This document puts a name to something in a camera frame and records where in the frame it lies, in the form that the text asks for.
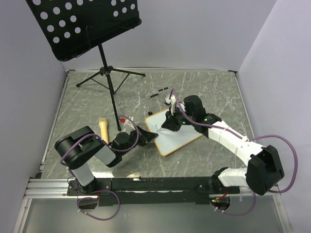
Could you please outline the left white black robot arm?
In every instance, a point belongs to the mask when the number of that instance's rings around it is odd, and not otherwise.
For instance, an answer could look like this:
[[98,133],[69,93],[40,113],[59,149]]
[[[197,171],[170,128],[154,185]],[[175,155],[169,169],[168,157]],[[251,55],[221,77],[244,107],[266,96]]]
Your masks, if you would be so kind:
[[56,141],[54,148],[61,156],[60,163],[75,178],[78,190],[91,195],[97,183],[87,164],[92,157],[98,158],[107,167],[114,167],[128,151],[136,146],[144,147],[157,137],[157,133],[137,126],[130,133],[118,133],[112,142],[106,143],[89,126],[85,126]]

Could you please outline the yellow framed whiteboard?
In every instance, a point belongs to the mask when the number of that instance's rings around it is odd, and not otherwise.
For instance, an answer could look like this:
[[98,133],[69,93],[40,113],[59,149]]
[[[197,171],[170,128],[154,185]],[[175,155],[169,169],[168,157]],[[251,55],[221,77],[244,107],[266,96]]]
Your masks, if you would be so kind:
[[[157,133],[166,119],[165,113],[167,111],[168,108],[145,118],[145,124],[150,132]],[[203,136],[191,125],[181,126],[177,132],[162,129],[157,134],[158,137],[155,139],[155,145],[161,156],[167,156]]]

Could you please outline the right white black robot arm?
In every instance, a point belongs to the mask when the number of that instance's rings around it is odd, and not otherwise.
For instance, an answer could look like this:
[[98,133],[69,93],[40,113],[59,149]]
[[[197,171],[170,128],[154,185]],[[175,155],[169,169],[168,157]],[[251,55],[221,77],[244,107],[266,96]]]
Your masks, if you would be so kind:
[[248,187],[258,195],[264,195],[284,177],[284,170],[275,147],[251,142],[246,136],[233,130],[220,117],[207,113],[197,95],[184,98],[180,103],[173,94],[165,97],[169,106],[163,129],[173,132],[191,125],[204,135],[232,152],[245,164],[245,168],[223,167],[213,174],[212,188],[217,193],[229,187]]

